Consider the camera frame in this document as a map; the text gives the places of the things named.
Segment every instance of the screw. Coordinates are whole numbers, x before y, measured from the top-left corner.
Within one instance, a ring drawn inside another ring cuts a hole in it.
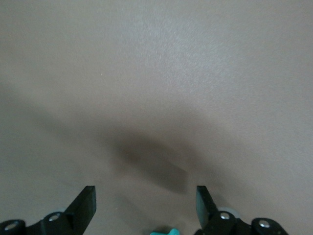
[[[221,218],[222,219],[229,219],[230,217],[229,217],[229,214],[227,214],[226,212],[222,212],[221,213]]]
[[[51,221],[54,221],[54,220],[58,219],[59,217],[60,217],[60,214],[59,214],[59,213],[54,214],[53,216],[51,216],[51,217],[49,218],[49,221],[50,221],[50,222],[51,222]]]
[[[4,230],[5,230],[5,231],[8,231],[8,230],[10,230],[10,229],[13,229],[13,228],[15,228],[15,227],[17,226],[17,224],[18,224],[18,222],[17,222],[17,221],[14,221],[13,223],[8,224],[7,226],[5,226]]]
[[[266,220],[260,220],[259,225],[263,228],[269,228],[270,227],[269,223]]]

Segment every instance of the teal plastic piece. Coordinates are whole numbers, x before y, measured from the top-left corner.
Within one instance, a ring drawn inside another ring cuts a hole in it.
[[[172,229],[168,234],[152,232],[150,235],[179,235],[179,231],[177,229]]]

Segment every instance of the gray floor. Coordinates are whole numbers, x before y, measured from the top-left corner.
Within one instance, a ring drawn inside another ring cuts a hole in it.
[[[0,1],[0,221],[96,185],[87,235],[216,203],[311,234],[313,1]]]

